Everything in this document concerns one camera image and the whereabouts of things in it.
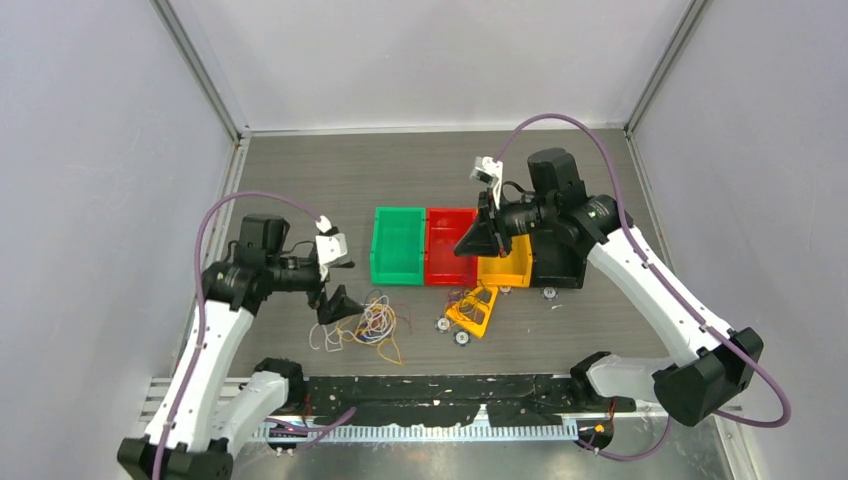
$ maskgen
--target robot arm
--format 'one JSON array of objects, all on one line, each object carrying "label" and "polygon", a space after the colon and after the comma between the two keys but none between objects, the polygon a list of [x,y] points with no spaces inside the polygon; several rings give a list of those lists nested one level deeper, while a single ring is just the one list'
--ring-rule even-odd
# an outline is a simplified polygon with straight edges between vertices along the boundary
[{"label": "robot arm", "polygon": [[[487,180],[490,187],[480,194],[477,219],[457,244],[456,255],[503,256],[510,251],[511,237],[551,230],[557,241],[612,279],[669,351],[663,359],[625,359],[598,352],[571,370],[582,393],[659,402],[672,418],[692,426],[743,391],[752,369],[710,335],[706,326],[694,322],[649,267],[659,269],[708,326],[754,360],[763,348],[756,332],[750,328],[736,332],[709,311],[651,251],[627,218],[630,233],[648,259],[637,256],[622,229],[615,200],[587,196],[574,157],[565,150],[537,152],[528,159],[528,166],[535,191],[524,193],[518,202],[494,202],[491,185],[501,184],[502,179]],[[502,167],[488,171],[502,172]]]},{"label": "robot arm", "polygon": [[265,359],[245,388],[219,409],[218,398],[236,350],[250,329],[259,306],[273,292],[306,292],[318,323],[330,324],[362,313],[362,306],[347,297],[344,285],[327,298],[331,267],[351,268],[344,234],[326,217],[317,222],[319,233],[306,257],[283,252],[289,224],[282,217],[248,215],[242,220],[239,240],[227,258],[215,262],[202,275],[206,296],[203,351],[189,375],[188,366],[197,344],[199,308],[171,387],[148,424],[144,437],[126,438],[118,461],[134,480],[151,478],[153,452],[168,424],[169,409],[177,392],[182,401],[165,445],[162,478],[230,478],[234,459],[262,421],[275,410],[300,404],[306,394],[300,365],[282,359]]}]

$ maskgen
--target caster wheel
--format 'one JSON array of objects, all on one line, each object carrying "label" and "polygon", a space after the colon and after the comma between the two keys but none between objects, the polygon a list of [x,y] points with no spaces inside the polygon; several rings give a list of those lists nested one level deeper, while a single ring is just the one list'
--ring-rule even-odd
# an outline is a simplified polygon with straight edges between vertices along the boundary
[{"label": "caster wheel", "polygon": [[453,335],[453,341],[460,347],[464,347],[471,342],[471,335],[465,330],[460,330]]},{"label": "caster wheel", "polygon": [[545,287],[542,289],[542,297],[544,297],[545,300],[553,300],[557,297],[557,295],[559,295],[559,291],[554,287]]},{"label": "caster wheel", "polygon": [[445,317],[442,317],[436,320],[436,331],[439,333],[446,333],[450,330],[451,322]]}]

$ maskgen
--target yellow bin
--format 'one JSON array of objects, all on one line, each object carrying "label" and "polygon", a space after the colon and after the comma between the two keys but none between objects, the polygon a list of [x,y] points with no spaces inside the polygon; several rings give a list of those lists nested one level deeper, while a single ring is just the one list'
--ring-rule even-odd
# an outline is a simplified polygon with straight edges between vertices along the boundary
[{"label": "yellow bin", "polygon": [[530,247],[530,235],[513,237],[512,252],[504,258],[477,259],[477,280],[483,285],[527,288],[530,286],[532,271],[533,249]]}]

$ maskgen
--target yellow bracket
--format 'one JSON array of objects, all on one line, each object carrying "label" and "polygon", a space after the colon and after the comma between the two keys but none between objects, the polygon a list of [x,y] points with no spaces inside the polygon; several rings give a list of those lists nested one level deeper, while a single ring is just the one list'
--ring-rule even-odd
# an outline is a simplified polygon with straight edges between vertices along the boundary
[{"label": "yellow bracket", "polygon": [[498,287],[480,286],[471,290],[467,295],[445,311],[445,316],[453,323],[468,330],[477,338],[483,338],[495,300],[498,298]]}]

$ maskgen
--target green bin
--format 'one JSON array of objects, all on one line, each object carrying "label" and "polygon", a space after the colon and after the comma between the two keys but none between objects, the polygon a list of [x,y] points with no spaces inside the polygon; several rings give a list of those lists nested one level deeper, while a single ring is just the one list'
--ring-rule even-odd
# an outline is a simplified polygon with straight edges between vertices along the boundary
[{"label": "green bin", "polygon": [[424,285],[427,209],[377,207],[371,240],[371,283]]}]

